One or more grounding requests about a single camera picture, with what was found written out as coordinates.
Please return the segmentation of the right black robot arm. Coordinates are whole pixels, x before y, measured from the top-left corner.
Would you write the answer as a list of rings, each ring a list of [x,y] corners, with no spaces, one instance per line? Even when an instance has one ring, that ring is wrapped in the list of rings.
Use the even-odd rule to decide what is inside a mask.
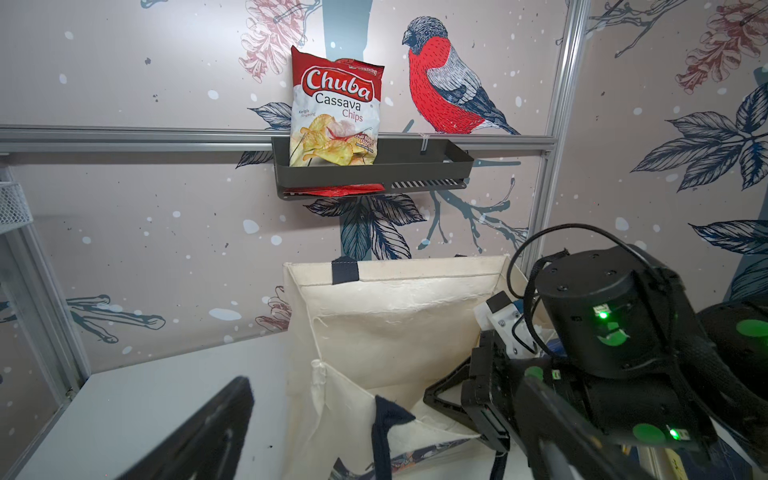
[[[643,250],[562,250],[537,260],[525,290],[491,297],[471,355],[427,388],[424,402],[497,451],[522,437],[528,378],[553,390],[607,439],[708,456],[726,431],[767,463],[767,304],[743,299],[702,312],[680,277]]]

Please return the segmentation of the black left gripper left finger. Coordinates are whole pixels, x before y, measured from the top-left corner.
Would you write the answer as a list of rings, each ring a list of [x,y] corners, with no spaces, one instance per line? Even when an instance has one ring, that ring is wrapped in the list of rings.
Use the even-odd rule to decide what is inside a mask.
[[[122,479],[232,479],[244,447],[254,397],[249,379],[237,376]]]

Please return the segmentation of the cream canvas tote bag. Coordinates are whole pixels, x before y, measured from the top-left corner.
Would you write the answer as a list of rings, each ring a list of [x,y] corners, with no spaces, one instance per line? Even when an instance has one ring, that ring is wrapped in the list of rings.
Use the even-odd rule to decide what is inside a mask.
[[[474,310],[504,290],[508,266],[508,256],[286,264],[283,477],[373,478],[383,406],[407,418],[387,435],[393,468],[475,440],[423,395],[470,356],[481,331]]]

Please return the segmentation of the yellow spine book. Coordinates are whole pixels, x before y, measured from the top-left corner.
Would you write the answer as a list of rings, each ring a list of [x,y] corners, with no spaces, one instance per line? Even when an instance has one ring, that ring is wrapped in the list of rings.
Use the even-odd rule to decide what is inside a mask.
[[[671,472],[676,480],[688,480],[689,477],[686,473],[685,466],[682,458],[678,453],[671,449],[665,449],[664,454],[669,462]]]

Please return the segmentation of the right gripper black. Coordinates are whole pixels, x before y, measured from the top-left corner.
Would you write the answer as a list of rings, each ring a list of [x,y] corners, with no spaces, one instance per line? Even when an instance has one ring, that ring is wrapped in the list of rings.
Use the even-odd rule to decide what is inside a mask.
[[[514,400],[527,367],[526,360],[507,356],[497,332],[484,331],[470,357],[428,387],[423,401],[477,432],[480,441],[497,452],[508,452],[514,445],[526,451]]]

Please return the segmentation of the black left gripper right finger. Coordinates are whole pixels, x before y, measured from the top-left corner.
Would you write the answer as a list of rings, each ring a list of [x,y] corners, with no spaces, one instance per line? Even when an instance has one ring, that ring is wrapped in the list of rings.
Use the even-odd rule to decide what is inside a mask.
[[[535,479],[649,479],[562,397],[526,376],[514,399],[515,418]]]

